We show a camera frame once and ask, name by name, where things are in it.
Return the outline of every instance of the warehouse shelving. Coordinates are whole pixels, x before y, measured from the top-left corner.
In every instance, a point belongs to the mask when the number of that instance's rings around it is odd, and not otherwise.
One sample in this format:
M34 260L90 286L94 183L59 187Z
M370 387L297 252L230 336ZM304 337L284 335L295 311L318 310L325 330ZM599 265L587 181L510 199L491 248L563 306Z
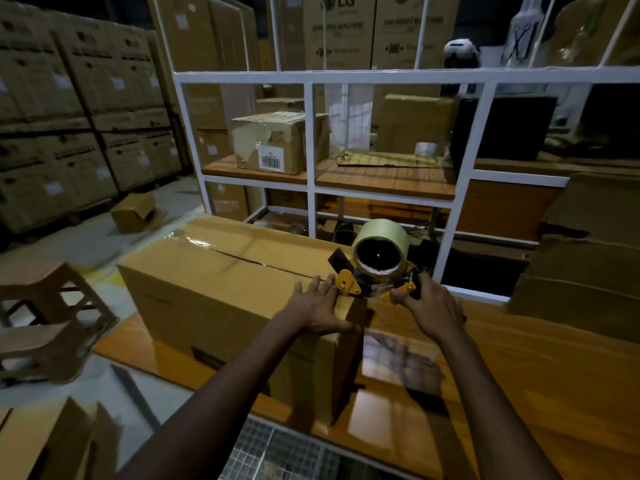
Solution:
M338 197L355 197L379 201L391 201L439 207L450 209L446 228L442 234L440 251L436 260L433 278L441 281L447 257L456 234L456 227L462 205L467 193L470 180L486 180L491 182L508 182L522 185L543 185L549 187L564 187L567 176L539 175L536 173L521 173L509 171L494 171L476 169L474 164L489 110L499 84L540 84L540 83L590 83L590 84L629 84L640 82L640 67L607 66L607 60L629 18L637 0L630 0L620 22L609 41L607 49L599 65L592 67L548 67L548 68L480 68L480 69L437 69L437 70L353 70L353 71L282 71L279 58L278 30L274 1L271 3L271 23L274 33L276 51L276 72L176 72L173 67L169 43L164 26L160 26L164 45L168 48L168 58L173 74L174 85L178 94L180 111L186 126L189 147L193 155L196 175L203 192L205 209L211 213L206 182L222 184L248 185L262 188L262 206L247 221L264 212L268 206L265 188L303 191L308 196L309 235L316 236L316 222L318 217L337 216L336 214L319 214L316 212L316 194L328 194ZM419 40L422 40L424 23L427 18L429 0L424 0L422 24ZM415 67L419 66L421 51L417 51ZM442 172L425 171L421 177L414 178L411 184L401 185L400 182L381 184L379 178L368 177L366 172L357 175L354 170L337 169L331 167L331 162L314 163L314 85L315 84L482 84L475 119L471 126L467 147L464 153L457 180L452 181ZM302 84L304 86L306 109L306 153L307 171L299 175L290 176L278 173L268 173L238 169L233 157L212 163L200 169L197 147L189 121L189 114L184 99L183 85L185 84ZM489 295L474 290L452 289L460 297L476 299L487 303L505 303L508 297Z

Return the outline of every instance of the packing tape roll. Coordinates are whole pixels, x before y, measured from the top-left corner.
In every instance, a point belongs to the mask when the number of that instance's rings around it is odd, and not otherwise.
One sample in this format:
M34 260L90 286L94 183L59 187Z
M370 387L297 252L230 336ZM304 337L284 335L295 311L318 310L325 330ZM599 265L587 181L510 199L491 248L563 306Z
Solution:
M373 219L362 226L351 247L356 267L377 278L395 278L406 270L409 237L388 219Z

